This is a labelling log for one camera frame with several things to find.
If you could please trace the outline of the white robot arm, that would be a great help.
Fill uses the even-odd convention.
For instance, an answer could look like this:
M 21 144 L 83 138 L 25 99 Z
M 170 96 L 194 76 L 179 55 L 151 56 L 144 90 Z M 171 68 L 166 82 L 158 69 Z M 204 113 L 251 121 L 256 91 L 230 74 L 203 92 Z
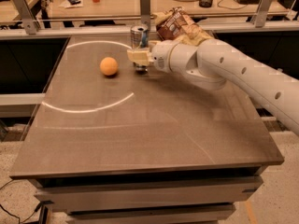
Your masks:
M 180 73 L 202 89 L 220 89 L 229 80 L 289 130 L 299 134 L 299 80 L 221 40 L 208 39 L 198 46 L 165 40 L 149 48 L 129 49 L 127 55 L 138 65 Z

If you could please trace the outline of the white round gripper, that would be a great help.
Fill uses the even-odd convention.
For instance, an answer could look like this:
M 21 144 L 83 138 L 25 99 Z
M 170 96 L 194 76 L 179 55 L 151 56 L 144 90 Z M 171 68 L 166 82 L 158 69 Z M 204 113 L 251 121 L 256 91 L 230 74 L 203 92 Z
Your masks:
M 150 52 L 149 48 L 143 49 L 128 49 L 128 59 L 136 64 L 149 66 L 153 63 L 153 66 L 162 72 L 170 73 L 170 55 L 172 50 L 178 44 L 174 40 L 165 40 L 160 42 L 159 40 L 149 41 L 149 45 L 154 46 Z

